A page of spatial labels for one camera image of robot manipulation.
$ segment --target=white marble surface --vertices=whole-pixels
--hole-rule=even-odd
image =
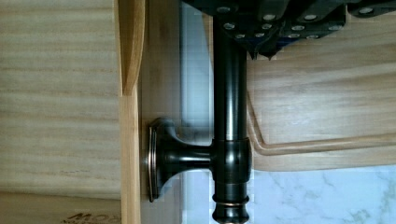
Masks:
[[[209,172],[184,174],[183,224],[215,224]],[[396,166],[309,172],[253,172],[249,223],[396,223]]]

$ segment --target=dark metal rod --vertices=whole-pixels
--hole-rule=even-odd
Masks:
[[[215,139],[247,137],[247,52],[213,22]]]
[[[245,223],[251,152],[247,138],[247,53],[228,37],[216,18],[214,36],[215,136],[211,171],[219,223]]]

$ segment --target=light wood grain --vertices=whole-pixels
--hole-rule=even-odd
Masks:
[[[139,117],[137,86],[120,98],[122,223],[140,223]]]
[[[120,201],[0,192],[2,224],[120,224]]]
[[[396,163],[394,19],[349,18],[343,31],[248,63],[256,169]]]
[[[146,25],[145,0],[120,1],[121,91],[131,95],[139,75]]]
[[[113,4],[0,0],[0,190],[120,197]]]

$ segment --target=wood edge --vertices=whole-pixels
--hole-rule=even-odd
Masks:
[[[269,172],[345,169],[396,163],[394,147],[363,148],[343,151],[313,152],[263,156],[253,151],[253,168]]]
[[[139,170],[139,127],[137,79],[143,54],[145,27],[145,0],[114,1],[117,52],[119,62],[119,121],[120,121],[120,163],[121,163],[121,223],[140,224],[140,170]],[[121,8],[134,9],[125,15]],[[122,27],[122,20],[132,21],[130,29]],[[130,54],[122,48],[129,48]]]
[[[140,224],[139,120],[137,87],[120,97],[122,224]]]
[[[260,135],[259,125],[254,118],[254,110],[250,98],[247,96],[247,131],[253,144],[253,150],[263,156],[396,146],[396,133],[267,145]]]
[[[130,0],[118,0],[118,4],[120,66],[122,68],[120,88],[122,95],[132,95],[142,62],[146,27],[146,0],[133,0],[132,2]]]

